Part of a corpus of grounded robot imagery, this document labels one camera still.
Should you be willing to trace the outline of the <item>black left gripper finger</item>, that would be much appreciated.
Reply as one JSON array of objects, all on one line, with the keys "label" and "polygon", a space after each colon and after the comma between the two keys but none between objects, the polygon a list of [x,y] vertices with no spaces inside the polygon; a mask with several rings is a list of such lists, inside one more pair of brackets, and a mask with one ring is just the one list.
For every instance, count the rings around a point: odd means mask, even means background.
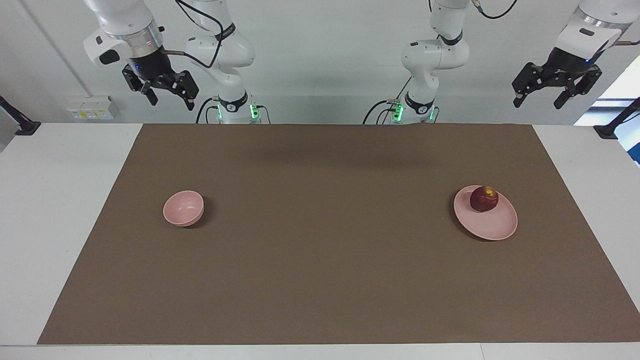
[{"label": "black left gripper finger", "polygon": [[592,66],[580,77],[577,83],[573,80],[573,77],[571,79],[567,77],[564,91],[560,93],[553,103],[555,109],[562,109],[568,100],[578,95],[588,94],[601,75],[602,71],[599,66]]},{"label": "black left gripper finger", "polygon": [[526,97],[535,91],[544,89],[544,66],[534,63],[526,63],[512,81],[512,89],[515,94],[513,105],[519,109]]}]

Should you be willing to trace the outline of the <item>dark red apple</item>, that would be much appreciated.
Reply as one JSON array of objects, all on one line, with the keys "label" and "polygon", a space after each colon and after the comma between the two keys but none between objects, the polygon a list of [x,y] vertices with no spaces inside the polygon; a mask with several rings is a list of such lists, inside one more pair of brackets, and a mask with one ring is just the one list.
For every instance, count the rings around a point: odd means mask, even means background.
[{"label": "dark red apple", "polygon": [[499,192],[490,186],[479,186],[470,194],[470,206],[476,212],[489,212],[499,203]]}]

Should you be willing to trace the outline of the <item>pink bowl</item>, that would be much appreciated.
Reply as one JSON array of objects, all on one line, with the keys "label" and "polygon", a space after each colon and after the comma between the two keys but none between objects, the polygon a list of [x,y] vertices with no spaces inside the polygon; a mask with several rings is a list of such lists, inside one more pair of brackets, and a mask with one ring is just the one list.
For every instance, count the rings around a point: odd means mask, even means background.
[{"label": "pink bowl", "polygon": [[162,208],[167,223],[176,227],[190,227],[202,218],[205,211],[203,196],[192,190],[183,190],[170,196]]}]

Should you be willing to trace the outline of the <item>pink plate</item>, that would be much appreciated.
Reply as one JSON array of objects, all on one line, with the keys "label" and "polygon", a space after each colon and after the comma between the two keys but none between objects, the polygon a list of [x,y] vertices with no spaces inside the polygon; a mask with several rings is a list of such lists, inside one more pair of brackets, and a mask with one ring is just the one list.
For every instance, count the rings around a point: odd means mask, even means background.
[{"label": "pink plate", "polygon": [[471,195],[480,186],[462,187],[454,196],[453,206],[457,221],[472,235],[488,241],[501,241],[515,234],[519,225],[514,205],[502,193],[496,207],[480,212],[471,207]]}]

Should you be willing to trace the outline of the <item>bright window opening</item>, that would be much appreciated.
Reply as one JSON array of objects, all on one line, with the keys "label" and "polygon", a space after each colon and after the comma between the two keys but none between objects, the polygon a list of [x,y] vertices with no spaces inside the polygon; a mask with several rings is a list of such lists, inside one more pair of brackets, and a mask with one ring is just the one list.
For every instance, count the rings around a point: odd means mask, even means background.
[{"label": "bright window opening", "polygon": [[627,66],[574,125],[606,125],[638,97],[640,97],[640,55]]}]

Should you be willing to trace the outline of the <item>grey flat panel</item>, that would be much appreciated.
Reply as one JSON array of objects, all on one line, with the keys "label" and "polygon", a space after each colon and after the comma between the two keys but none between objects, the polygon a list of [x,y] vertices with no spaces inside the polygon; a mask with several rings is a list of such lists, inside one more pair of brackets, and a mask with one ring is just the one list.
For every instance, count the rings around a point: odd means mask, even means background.
[{"label": "grey flat panel", "polygon": [[0,153],[9,145],[17,129],[14,119],[0,107]]}]

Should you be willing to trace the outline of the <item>brown table mat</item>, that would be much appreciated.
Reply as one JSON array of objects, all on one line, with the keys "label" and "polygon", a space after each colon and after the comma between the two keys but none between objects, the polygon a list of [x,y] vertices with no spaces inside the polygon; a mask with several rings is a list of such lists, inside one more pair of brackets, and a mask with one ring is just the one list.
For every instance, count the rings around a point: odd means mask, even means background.
[{"label": "brown table mat", "polygon": [[[505,240],[453,201],[490,186]],[[167,199],[195,191],[177,227]],[[142,126],[41,345],[640,342],[530,125]]]}]

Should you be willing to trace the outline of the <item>black clamp mount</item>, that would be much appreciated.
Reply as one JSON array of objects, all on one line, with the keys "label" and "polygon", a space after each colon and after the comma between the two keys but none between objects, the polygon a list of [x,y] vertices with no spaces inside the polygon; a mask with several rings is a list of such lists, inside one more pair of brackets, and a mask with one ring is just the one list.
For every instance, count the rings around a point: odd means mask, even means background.
[{"label": "black clamp mount", "polygon": [[592,128],[601,139],[617,141],[618,137],[615,134],[615,130],[619,126],[635,119],[637,116],[640,116],[640,96],[631,101],[631,103],[619,112],[609,123],[605,125],[594,125]]},{"label": "black clamp mount", "polygon": [[41,121],[33,121],[22,111],[11,105],[3,96],[0,95],[0,107],[7,113],[18,125],[18,130],[14,132],[16,136],[32,136],[41,127]]}]

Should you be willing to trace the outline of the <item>white wall socket box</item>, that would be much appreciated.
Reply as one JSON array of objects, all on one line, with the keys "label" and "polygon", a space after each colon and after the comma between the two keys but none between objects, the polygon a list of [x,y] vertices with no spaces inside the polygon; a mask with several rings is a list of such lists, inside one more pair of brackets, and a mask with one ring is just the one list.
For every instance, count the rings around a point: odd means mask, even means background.
[{"label": "white wall socket box", "polygon": [[70,119],[78,121],[115,121],[121,116],[109,95],[71,96],[65,111]]}]

